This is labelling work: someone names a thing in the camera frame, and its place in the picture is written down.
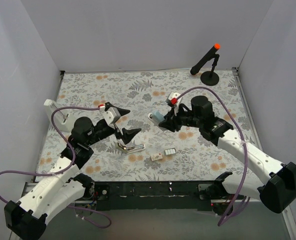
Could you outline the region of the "light blue stapler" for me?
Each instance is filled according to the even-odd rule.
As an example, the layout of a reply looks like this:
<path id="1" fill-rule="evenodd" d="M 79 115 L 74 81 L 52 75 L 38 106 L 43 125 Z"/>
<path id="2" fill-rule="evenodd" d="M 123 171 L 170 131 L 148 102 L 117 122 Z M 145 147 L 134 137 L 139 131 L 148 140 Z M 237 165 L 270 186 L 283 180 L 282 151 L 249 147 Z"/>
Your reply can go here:
<path id="1" fill-rule="evenodd" d="M 148 114 L 148 119 L 155 125 L 158 125 L 159 123 L 165 120 L 164 116 L 158 110 L 150 112 Z"/>

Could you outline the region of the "beige stapler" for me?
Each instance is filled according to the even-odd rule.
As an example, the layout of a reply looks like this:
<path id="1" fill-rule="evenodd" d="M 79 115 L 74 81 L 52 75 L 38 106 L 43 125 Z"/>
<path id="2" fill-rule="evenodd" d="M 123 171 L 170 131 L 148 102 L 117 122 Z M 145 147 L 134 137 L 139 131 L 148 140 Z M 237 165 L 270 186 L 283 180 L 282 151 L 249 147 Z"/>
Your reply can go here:
<path id="1" fill-rule="evenodd" d="M 126 146 L 126 145 L 123 145 L 119 142 L 115 143 L 115 148 L 117 150 L 119 150 L 120 152 L 122 152 L 123 154 L 127 154 L 127 155 L 133 154 L 136 152 L 141 152 L 146 149 L 144 144 Z"/>

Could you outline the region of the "staple tray with staples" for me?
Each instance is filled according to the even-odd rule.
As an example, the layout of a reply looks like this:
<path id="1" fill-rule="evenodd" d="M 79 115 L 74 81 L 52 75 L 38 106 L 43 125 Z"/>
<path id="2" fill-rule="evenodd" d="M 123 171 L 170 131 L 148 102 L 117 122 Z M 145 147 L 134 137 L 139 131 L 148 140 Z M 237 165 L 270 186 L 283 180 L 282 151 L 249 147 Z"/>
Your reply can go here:
<path id="1" fill-rule="evenodd" d="M 166 156 L 172 156 L 172 155 L 175 155 L 176 153 L 177 153 L 177 151 L 175 148 L 168 148 L 168 149 L 164 150 L 164 154 Z"/>

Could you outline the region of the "staple box sleeve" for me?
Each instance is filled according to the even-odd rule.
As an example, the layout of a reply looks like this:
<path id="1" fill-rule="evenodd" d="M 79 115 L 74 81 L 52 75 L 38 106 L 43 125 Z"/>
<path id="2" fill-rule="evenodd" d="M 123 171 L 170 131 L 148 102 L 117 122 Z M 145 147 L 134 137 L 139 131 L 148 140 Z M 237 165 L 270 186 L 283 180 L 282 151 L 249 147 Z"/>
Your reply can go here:
<path id="1" fill-rule="evenodd" d="M 151 159 L 152 162 L 162 160 L 163 159 L 163 154 L 161 152 L 152 154 L 150 156 L 150 159 Z"/>

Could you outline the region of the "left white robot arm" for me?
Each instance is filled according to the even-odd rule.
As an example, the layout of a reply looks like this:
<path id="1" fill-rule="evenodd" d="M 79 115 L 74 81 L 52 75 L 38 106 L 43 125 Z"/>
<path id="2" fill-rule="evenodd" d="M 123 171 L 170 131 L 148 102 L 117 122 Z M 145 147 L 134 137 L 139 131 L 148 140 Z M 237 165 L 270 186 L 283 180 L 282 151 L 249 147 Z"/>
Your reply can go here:
<path id="1" fill-rule="evenodd" d="M 119 129 L 120 117 L 130 110 L 112 105 L 99 105 L 103 118 L 96 124 L 86 116 L 75 120 L 71 134 L 65 141 L 66 148 L 47 173 L 41 173 L 37 185 L 18 201 L 9 201 L 4 207 L 7 227 L 22 240 L 38 240 L 47 224 L 78 199 L 95 198 L 95 182 L 80 170 L 94 153 L 91 146 L 114 135 L 117 140 L 128 144 L 141 129 Z"/>

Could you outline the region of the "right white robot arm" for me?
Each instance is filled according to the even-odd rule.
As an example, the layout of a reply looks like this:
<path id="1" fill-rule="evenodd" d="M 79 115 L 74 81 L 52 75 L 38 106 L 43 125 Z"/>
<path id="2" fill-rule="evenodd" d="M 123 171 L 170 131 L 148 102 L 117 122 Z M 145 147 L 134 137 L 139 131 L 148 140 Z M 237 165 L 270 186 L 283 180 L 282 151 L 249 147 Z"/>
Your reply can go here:
<path id="1" fill-rule="evenodd" d="M 171 132 L 178 132 L 183 126 L 197 128 L 205 140 L 234 156 L 260 180 L 260 183 L 240 187 L 238 183 L 228 180 L 232 173 L 225 172 L 202 191 L 205 198 L 225 199 L 231 194 L 251 197 L 260 200 L 277 214 L 296 199 L 295 163 L 285 164 L 242 140 L 230 123 L 215 116 L 213 105 L 207 97 L 193 97 L 191 108 L 188 108 L 179 96 L 177 92 L 169 94 L 166 102 L 171 110 L 163 116 L 158 126 Z"/>

